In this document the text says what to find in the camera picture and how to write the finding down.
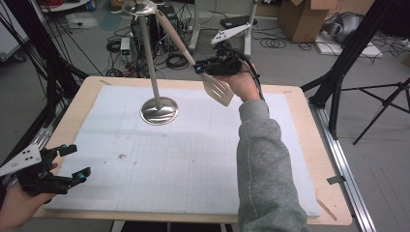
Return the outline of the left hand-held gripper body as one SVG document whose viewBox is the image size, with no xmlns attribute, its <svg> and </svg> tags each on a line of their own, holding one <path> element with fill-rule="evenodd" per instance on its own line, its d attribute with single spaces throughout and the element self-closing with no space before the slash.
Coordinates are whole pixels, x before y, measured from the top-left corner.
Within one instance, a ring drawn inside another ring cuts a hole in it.
<svg viewBox="0 0 410 232">
<path fill-rule="evenodd" d="M 59 153 L 52 149 L 39 149 L 32 143 L 14 158 L 0 167 L 0 177 L 15 174 L 22 189 L 32 196 L 40 193 L 67 194 L 71 188 L 72 177 L 54 175 L 53 161 Z"/>
</svg>

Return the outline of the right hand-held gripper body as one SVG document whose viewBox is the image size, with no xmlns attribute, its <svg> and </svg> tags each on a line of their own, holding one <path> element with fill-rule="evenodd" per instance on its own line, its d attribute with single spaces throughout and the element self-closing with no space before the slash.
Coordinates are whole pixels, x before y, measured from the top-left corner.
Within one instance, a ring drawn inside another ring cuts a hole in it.
<svg viewBox="0 0 410 232">
<path fill-rule="evenodd" d="M 233 48 L 228 41 L 233 36 L 246 31 L 250 27 L 246 25 L 219 31 L 212 39 L 216 55 L 220 59 L 213 64 L 209 64 L 209 75 L 231 75 L 237 73 L 245 61 L 245 56 L 236 48 Z"/>
</svg>

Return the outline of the beige slotted spatula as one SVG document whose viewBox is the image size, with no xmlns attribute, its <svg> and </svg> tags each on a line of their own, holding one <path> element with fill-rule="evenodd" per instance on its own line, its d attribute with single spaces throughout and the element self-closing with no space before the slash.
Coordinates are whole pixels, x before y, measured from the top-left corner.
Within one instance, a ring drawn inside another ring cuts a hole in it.
<svg viewBox="0 0 410 232">
<path fill-rule="evenodd" d="M 188 63 L 190 65 L 192 66 L 195 65 L 195 61 L 191 57 L 190 53 L 188 52 L 188 49 L 185 47 L 185 44 L 183 43 L 181 38 L 180 38 L 180 44 L 184 45 L 179 48 L 180 52 L 188 60 Z M 220 82 L 206 73 L 201 73 L 199 76 L 203 83 L 205 92 L 212 99 L 214 99 L 215 101 L 219 102 L 220 104 L 224 106 L 228 106 L 230 104 L 234 96 L 234 93 L 226 83 Z"/>
</svg>

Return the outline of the metal utensil stand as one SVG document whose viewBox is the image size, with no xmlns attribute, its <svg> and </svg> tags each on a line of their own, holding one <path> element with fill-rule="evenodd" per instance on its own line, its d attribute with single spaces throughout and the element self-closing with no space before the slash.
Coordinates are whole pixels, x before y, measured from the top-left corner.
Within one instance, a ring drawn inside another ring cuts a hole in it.
<svg viewBox="0 0 410 232">
<path fill-rule="evenodd" d="M 145 50 L 146 63 L 154 97 L 146 101 L 140 109 L 141 119 L 153 126 L 162 126 L 172 122 L 178 115 L 178 104 L 171 98 L 161 97 L 157 82 L 152 47 L 149 38 L 147 20 L 148 15 L 153 15 L 157 4 L 151 0 L 118 0 L 122 6 L 117 14 L 133 15 L 140 26 L 142 41 Z"/>
</svg>

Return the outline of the person's right hand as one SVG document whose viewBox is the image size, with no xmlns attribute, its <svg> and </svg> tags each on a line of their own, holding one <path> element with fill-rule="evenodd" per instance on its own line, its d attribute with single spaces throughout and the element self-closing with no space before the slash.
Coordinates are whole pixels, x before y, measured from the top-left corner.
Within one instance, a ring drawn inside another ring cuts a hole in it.
<svg viewBox="0 0 410 232">
<path fill-rule="evenodd" d="M 215 79 L 226 82 L 242 102 L 260 100 L 259 90 L 246 66 L 232 75 L 215 75 Z"/>
</svg>

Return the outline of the person's left hand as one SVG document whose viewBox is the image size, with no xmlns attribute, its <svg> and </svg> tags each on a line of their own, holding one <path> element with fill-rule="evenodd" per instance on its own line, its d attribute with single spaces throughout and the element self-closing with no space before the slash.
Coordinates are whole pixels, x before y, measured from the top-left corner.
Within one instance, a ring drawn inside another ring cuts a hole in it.
<svg viewBox="0 0 410 232">
<path fill-rule="evenodd" d="M 31 196 L 22 189 L 19 182 L 8 186 L 0 208 L 0 232 L 19 231 L 23 224 L 54 196 L 54 193 Z"/>
</svg>

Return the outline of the white stand leg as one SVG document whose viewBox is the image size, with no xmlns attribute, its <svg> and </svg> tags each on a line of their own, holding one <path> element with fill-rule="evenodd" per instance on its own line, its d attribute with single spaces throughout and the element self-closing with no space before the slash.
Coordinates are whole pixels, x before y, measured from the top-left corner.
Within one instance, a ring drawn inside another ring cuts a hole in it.
<svg viewBox="0 0 410 232">
<path fill-rule="evenodd" d="M 244 35 L 244 54 L 247 58 L 250 58 L 250 54 L 251 54 L 251 29 L 254 23 L 255 15 L 256 15 L 257 2 L 258 0 L 252 0 L 252 7 L 249 13 L 250 27 L 246 30 L 246 33 Z"/>
<path fill-rule="evenodd" d="M 195 52 L 198 37 L 200 34 L 199 5 L 198 5 L 199 0 L 193 0 L 193 2 L 194 2 L 193 27 L 192 27 L 191 37 L 190 37 L 190 44 L 188 46 L 188 50 L 190 54 L 193 54 Z"/>
</svg>

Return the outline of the black flat box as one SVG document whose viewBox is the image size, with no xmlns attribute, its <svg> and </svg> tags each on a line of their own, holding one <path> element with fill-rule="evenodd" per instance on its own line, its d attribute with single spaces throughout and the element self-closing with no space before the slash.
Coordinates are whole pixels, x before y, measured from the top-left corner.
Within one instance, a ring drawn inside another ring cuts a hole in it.
<svg viewBox="0 0 410 232">
<path fill-rule="evenodd" d="M 246 25 L 249 23 L 249 16 L 242 15 L 242 16 L 235 16 L 235 17 L 228 17 L 220 20 L 220 25 L 224 29 L 231 29 L 234 27 Z"/>
</svg>

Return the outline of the black computer tower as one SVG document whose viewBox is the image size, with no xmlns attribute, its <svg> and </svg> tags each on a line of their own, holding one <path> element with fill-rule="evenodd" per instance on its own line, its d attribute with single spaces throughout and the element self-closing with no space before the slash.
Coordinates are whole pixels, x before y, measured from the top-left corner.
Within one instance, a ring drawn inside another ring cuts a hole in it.
<svg viewBox="0 0 410 232">
<path fill-rule="evenodd" d="M 184 46 L 183 44 L 180 43 L 180 38 L 177 32 L 175 31 L 175 29 L 173 28 L 172 24 L 169 22 L 167 17 L 164 15 L 164 13 L 161 12 L 160 10 L 156 10 L 156 18 L 158 22 L 160 23 L 161 27 L 163 28 L 163 30 L 166 32 L 168 37 L 175 43 L 175 45 L 178 48 Z"/>
</svg>

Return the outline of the white grid mat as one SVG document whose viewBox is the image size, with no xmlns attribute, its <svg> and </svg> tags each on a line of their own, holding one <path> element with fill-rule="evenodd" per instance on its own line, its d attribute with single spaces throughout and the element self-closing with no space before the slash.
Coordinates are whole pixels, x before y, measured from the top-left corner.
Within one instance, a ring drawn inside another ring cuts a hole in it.
<svg viewBox="0 0 410 232">
<path fill-rule="evenodd" d="M 161 89 L 178 104 L 170 123 L 140 117 L 149 87 L 105 85 L 64 158 L 60 175 L 91 170 L 87 181 L 47 204 L 52 210 L 235 215 L 238 98 L 223 106 L 204 91 Z"/>
</svg>

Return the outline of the cardboard box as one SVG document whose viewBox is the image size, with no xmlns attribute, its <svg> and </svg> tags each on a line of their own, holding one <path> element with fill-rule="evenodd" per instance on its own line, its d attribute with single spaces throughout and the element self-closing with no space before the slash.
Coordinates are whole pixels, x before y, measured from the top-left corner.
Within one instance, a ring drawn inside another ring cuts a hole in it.
<svg viewBox="0 0 410 232">
<path fill-rule="evenodd" d="M 287 39 L 294 43 L 312 43 L 337 0 L 282 0 L 278 25 Z"/>
</svg>

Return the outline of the grey rounded device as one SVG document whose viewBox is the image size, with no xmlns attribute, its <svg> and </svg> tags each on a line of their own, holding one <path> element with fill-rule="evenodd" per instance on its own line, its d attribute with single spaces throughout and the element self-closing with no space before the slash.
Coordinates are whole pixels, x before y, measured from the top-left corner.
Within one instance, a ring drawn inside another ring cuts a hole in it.
<svg viewBox="0 0 410 232">
<path fill-rule="evenodd" d="M 326 32 L 339 44 L 343 44 L 358 29 L 363 18 L 362 15 L 352 12 L 335 13 L 324 21 L 321 31 Z"/>
</svg>

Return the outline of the clear plastic bag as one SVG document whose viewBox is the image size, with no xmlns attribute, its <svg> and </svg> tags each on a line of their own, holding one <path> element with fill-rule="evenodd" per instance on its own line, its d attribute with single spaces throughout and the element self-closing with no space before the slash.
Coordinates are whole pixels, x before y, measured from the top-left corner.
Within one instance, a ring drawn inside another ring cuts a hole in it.
<svg viewBox="0 0 410 232">
<path fill-rule="evenodd" d="M 73 29 L 91 29 L 98 26 L 97 20 L 88 12 L 67 14 L 66 20 Z"/>
</svg>

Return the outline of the white cabinet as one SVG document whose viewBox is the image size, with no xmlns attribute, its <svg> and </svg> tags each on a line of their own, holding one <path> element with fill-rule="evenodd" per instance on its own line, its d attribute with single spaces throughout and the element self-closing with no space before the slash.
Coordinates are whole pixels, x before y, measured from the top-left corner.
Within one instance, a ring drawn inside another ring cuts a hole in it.
<svg viewBox="0 0 410 232">
<path fill-rule="evenodd" d="M 27 35 L 4 0 L 0 0 L 0 62 L 6 62 L 20 49 L 20 43 L 11 31 L 18 33 L 24 42 L 28 40 Z"/>
</svg>

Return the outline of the white flat board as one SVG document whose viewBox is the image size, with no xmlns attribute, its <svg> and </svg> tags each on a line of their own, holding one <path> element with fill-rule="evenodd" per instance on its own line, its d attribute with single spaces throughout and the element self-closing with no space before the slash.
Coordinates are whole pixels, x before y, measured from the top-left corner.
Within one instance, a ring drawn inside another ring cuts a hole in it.
<svg viewBox="0 0 410 232">
<path fill-rule="evenodd" d="M 343 50 L 341 43 L 336 42 L 326 33 L 320 33 L 318 35 L 315 41 L 315 46 L 321 55 L 338 56 Z M 383 54 L 373 43 L 368 43 L 366 48 L 362 51 L 361 56 L 367 58 L 381 58 Z"/>
</svg>

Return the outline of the white round table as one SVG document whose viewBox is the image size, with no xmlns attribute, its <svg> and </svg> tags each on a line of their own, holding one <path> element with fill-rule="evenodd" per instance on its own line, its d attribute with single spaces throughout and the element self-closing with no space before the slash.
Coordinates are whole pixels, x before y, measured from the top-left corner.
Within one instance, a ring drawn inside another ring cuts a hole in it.
<svg viewBox="0 0 410 232">
<path fill-rule="evenodd" d="M 61 12 L 85 6 L 91 0 L 39 0 L 44 13 Z"/>
</svg>

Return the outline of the black tripod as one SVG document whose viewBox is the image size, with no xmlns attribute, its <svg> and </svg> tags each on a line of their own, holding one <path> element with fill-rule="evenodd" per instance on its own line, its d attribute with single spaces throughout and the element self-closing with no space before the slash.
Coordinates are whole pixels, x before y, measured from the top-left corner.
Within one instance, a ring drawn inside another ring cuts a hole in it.
<svg viewBox="0 0 410 232">
<path fill-rule="evenodd" d="M 389 88 L 395 87 L 395 90 L 386 98 L 379 97 L 373 93 L 371 90 L 373 89 L 382 89 L 382 88 Z M 404 82 L 397 82 L 391 84 L 382 84 L 382 85 L 372 85 L 372 86 L 361 86 L 361 87 L 353 87 L 353 88 L 344 88 L 342 89 L 343 92 L 346 91 L 360 91 L 371 98 L 378 100 L 381 103 L 380 108 L 375 113 L 374 117 L 368 123 L 368 125 L 364 128 L 364 130 L 359 134 L 359 136 L 354 140 L 353 144 L 357 145 L 360 140 L 366 135 L 369 129 L 378 121 L 381 115 L 389 108 L 395 108 L 399 111 L 407 113 L 410 115 L 410 77 L 408 77 Z M 395 103 L 395 99 L 401 94 L 405 94 L 405 99 L 407 102 L 407 107 L 404 108 L 403 106 L 399 106 Z"/>
</svg>

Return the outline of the aluminium rail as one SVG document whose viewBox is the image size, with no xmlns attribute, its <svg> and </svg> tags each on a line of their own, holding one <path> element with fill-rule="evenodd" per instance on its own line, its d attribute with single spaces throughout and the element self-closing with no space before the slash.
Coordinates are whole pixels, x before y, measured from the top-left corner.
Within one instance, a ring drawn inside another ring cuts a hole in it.
<svg viewBox="0 0 410 232">
<path fill-rule="evenodd" d="M 327 111 L 317 108 L 312 104 L 309 106 L 309 109 L 317 121 L 317 127 L 324 135 L 324 142 L 330 152 L 331 163 L 336 169 L 336 174 L 339 178 L 338 183 L 341 185 L 343 193 L 347 196 L 347 203 L 352 218 L 361 232 L 377 232 L 341 144 L 338 139 L 333 138 L 328 129 L 330 117 Z"/>
<path fill-rule="evenodd" d="M 57 106 L 55 110 L 55 115 L 50 120 L 46 120 L 46 113 L 44 111 L 40 113 L 40 122 L 36 123 L 34 135 L 31 139 L 31 142 L 36 143 L 40 150 L 46 146 L 49 139 L 53 135 L 59 122 L 61 121 L 61 116 L 63 112 L 64 108 L 62 106 Z"/>
</svg>

